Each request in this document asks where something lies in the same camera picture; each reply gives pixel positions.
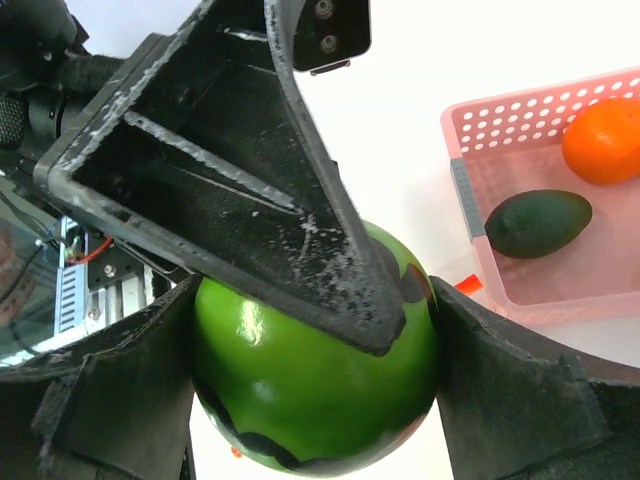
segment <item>screw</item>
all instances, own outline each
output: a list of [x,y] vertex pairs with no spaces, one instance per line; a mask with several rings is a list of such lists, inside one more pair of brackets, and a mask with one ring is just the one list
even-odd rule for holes
[[36,51],[38,52],[38,55],[40,55],[46,62],[50,62],[51,60],[53,60],[53,55],[44,47],[44,43],[36,43]]
[[113,265],[105,265],[104,267],[104,274],[109,278],[115,277],[116,271],[116,267],[114,267]]
[[338,37],[335,35],[327,35],[320,42],[320,48],[324,53],[333,53],[338,49]]
[[320,0],[316,3],[315,11],[316,17],[320,20],[326,20],[333,15],[333,11],[335,10],[335,5],[333,4],[333,0]]

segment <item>orange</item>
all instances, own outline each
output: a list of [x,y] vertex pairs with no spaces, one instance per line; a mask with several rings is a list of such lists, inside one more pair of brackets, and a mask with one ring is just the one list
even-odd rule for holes
[[562,138],[564,159],[587,182],[607,185],[640,174],[640,100],[607,98],[582,110]]

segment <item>green ball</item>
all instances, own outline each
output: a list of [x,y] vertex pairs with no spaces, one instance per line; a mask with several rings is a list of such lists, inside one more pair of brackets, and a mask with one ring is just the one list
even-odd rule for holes
[[433,290],[411,252],[365,224],[404,299],[405,326],[376,357],[204,279],[196,296],[194,383],[222,435],[268,467],[335,476],[395,450],[438,383]]

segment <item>white table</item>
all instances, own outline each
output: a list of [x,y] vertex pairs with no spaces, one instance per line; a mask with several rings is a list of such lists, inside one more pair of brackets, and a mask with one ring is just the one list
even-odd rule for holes
[[[197,0],[67,0],[94,53],[128,55],[151,31],[171,33]],[[361,216],[400,238],[434,275],[477,272],[439,117],[451,104],[571,81],[640,62],[633,0],[371,0],[374,43],[350,68],[298,77]],[[640,366],[640,320],[541,330],[563,343]],[[196,404],[199,478],[290,478],[236,459]],[[375,466],[374,479],[452,478],[434,408],[421,429]]]

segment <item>pink basket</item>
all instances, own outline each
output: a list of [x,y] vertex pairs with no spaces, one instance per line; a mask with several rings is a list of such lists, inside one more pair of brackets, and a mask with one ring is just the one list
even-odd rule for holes
[[[640,68],[454,105],[442,116],[451,170],[489,306],[526,326],[640,315],[640,178],[590,185],[567,167],[560,142],[583,107],[640,97]],[[503,200],[568,190],[593,220],[560,251],[514,260],[491,249],[484,222]]]

